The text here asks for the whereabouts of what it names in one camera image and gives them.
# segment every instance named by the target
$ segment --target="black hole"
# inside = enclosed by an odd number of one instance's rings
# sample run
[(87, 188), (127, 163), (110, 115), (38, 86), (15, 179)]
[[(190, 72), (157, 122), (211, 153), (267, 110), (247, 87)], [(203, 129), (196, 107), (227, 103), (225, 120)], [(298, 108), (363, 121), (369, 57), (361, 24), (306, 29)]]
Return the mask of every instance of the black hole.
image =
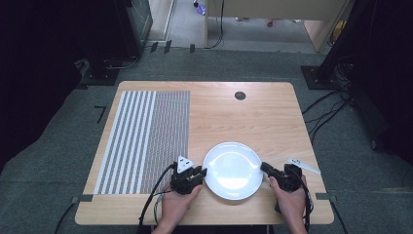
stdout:
[(244, 92), (239, 91), (235, 93), (235, 98), (238, 100), (244, 100), (246, 98), (246, 95)]

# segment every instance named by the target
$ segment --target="plate rim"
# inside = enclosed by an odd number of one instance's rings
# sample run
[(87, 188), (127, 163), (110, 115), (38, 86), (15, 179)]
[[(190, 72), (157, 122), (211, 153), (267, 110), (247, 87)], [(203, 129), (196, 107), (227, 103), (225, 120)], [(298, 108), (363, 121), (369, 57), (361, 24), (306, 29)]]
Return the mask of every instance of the plate rim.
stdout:
[[(259, 161), (260, 163), (262, 163), (262, 161), (261, 161), (261, 159), (259, 158), (258, 154), (257, 154), (251, 147), (249, 147), (248, 145), (246, 145), (246, 144), (244, 144), (244, 143), (237, 142), (237, 141), (225, 141), (225, 142), (221, 142), (221, 143), (218, 143), (218, 144), (214, 145), (214, 146), (208, 151), (208, 153), (207, 153), (206, 156), (205, 156), (204, 162), (203, 162), (203, 168), (207, 168), (207, 167), (206, 167), (207, 157), (208, 157), (208, 155), (210, 154), (210, 152), (211, 152), (212, 150), (218, 148), (218, 147), (221, 146), (221, 145), (230, 144), (230, 143), (235, 143), (235, 144), (237, 144), (238, 146), (244, 146), (244, 147), (246, 147), (247, 149), (251, 150), (251, 151), (253, 152), (253, 154), (256, 156), (256, 159), (258, 159), (258, 161)], [(240, 198), (228, 198), (228, 197), (223, 197), (223, 196), (219, 195), (216, 191), (214, 191), (214, 190), (209, 186), (209, 184), (207, 183), (207, 178), (205, 179), (205, 182), (206, 182), (206, 185), (208, 186), (208, 188), (209, 188), (216, 196), (218, 196), (218, 197), (220, 197), (220, 198), (223, 198), (223, 199), (231, 200), (231, 201), (239, 201), (239, 200), (246, 199), (246, 198), (252, 196), (252, 195), (259, 189), (259, 187), (260, 187), (260, 186), (256, 186), (256, 188), (251, 192), (251, 194), (249, 194), (249, 195), (247, 195), (247, 196), (243, 196), (243, 197), (240, 197)]]

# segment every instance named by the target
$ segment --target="white plate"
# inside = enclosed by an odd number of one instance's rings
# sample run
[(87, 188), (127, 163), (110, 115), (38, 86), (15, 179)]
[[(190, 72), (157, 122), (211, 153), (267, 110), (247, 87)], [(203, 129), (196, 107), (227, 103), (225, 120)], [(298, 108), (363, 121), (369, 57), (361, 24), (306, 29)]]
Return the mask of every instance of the white plate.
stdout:
[(262, 182), (261, 160), (248, 146), (224, 142), (206, 155), (206, 184), (219, 197), (241, 200), (254, 194)]

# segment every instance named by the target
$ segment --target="black controller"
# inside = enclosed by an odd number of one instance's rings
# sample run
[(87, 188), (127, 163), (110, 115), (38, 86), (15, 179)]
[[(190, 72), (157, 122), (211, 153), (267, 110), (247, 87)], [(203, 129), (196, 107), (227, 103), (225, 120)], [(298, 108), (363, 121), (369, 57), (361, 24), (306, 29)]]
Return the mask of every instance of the black controller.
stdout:
[[(285, 164), (284, 172), (273, 168), (268, 163), (261, 164), (261, 170), (268, 175), (274, 177), (279, 183), (280, 189), (293, 192), (301, 187), (301, 169), (293, 164)], [(276, 212), (280, 213), (279, 203), (275, 206)]]
[(197, 185), (203, 184), (203, 179), (207, 176), (207, 169), (201, 166), (189, 168), (185, 172), (178, 173), (177, 167), (173, 168), (173, 175), (170, 177), (170, 188), (181, 195), (190, 194)]

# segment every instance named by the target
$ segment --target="black tape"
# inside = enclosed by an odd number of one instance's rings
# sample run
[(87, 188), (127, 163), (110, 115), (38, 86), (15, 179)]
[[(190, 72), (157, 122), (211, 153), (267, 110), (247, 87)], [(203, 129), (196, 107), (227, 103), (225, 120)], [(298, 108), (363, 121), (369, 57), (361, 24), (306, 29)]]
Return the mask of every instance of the black tape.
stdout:
[(337, 202), (337, 197), (328, 193), (316, 193), (317, 200), (328, 200), (332, 203)]
[(155, 42), (154, 44), (152, 44), (151, 53), (154, 53), (157, 48), (158, 48), (158, 42)]
[(172, 43), (171, 40), (167, 41), (167, 44), (165, 45), (165, 50), (164, 50), (164, 54), (169, 53), (170, 50), (170, 44)]
[(195, 44), (191, 44), (190, 48), (189, 48), (189, 54), (192, 54), (195, 52)]
[(100, 120), (103, 117), (103, 113), (106, 110), (106, 106), (99, 106), (99, 105), (95, 105), (94, 108), (102, 108), (102, 112), (100, 113), (99, 119), (97, 120), (97, 123), (100, 123)]
[(93, 194), (82, 194), (80, 196), (72, 197), (72, 204), (80, 203), (80, 202), (91, 202), (94, 200)]

